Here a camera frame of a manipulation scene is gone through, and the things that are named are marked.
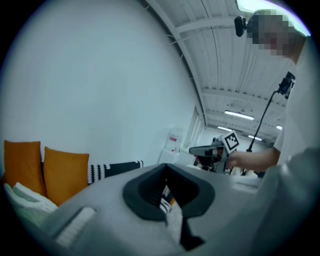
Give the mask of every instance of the orange pillow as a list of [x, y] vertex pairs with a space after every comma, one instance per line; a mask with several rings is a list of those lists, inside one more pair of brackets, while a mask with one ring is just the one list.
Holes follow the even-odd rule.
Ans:
[[44, 182], [47, 197], [57, 206], [88, 186], [89, 154], [76, 154], [44, 147]]
[[14, 187], [17, 182], [47, 196], [41, 173], [40, 141], [4, 141], [4, 175], [2, 180]]

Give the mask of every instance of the ceiling light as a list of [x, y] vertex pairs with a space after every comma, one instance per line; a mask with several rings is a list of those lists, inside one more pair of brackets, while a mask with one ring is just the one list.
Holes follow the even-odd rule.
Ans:
[[253, 116], [250, 115], [246, 115], [246, 114], [240, 114], [240, 113], [236, 113], [236, 112], [231, 112], [231, 111], [224, 111], [225, 114], [227, 115], [231, 115], [231, 116], [235, 116], [235, 117], [239, 117], [239, 118], [245, 118], [245, 119], [249, 119], [249, 120], [255, 120], [255, 118]]
[[261, 9], [276, 9], [288, 16], [296, 30], [300, 31], [305, 36], [311, 35], [305, 24], [296, 15], [284, 9], [283, 7], [276, 5], [275, 3], [265, 0], [236, 0], [236, 5], [240, 11], [249, 13], [254, 13], [255, 11]]
[[224, 127], [221, 127], [221, 126], [218, 126], [218, 129], [224, 130], [224, 131], [228, 131], [228, 132], [231, 132], [231, 131], [232, 131], [231, 129], [224, 128]]
[[262, 138], [255, 137], [255, 139], [256, 139], [257, 141], [262, 142]]

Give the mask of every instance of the person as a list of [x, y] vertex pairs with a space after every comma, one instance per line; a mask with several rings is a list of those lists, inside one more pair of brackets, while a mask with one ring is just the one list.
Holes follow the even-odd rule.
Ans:
[[285, 123], [272, 148], [261, 152], [231, 153], [226, 167], [256, 172], [281, 165], [306, 148], [320, 146], [320, 57], [311, 36], [293, 27], [276, 10], [256, 11], [247, 24], [247, 38], [277, 58], [295, 63], [295, 84], [285, 108]]

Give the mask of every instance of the ceiling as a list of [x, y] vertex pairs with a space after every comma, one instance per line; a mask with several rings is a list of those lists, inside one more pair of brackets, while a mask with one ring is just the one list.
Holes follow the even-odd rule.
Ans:
[[[235, 0], [146, 0], [170, 30], [191, 71], [208, 127], [222, 126], [254, 135], [273, 91], [294, 64], [265, 59], [252, 51], [245, 35], [237, 37]], [[257, 137], [273, 144], [283, 125], [286, 99], [275, 94]], [[254, 117], [254, 121], [225, 114], [225, 110]]]

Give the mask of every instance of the black and white striped cloth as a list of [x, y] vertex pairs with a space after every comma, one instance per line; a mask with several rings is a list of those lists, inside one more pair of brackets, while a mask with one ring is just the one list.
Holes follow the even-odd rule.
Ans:
[[[142, 160], [115, 164], [90, 164], [88, 166], [87, 184], [91, 185], [104, 178], [129, 172], [142, 167], [144, 167], [144, 162]], [[171, 211], [171, 205], [170, 201], [168, 201], [168, 198], [170, 198], [170, 191], [168, 186], [165, 186], [159, 205], [160, 209], [165, 214]]]

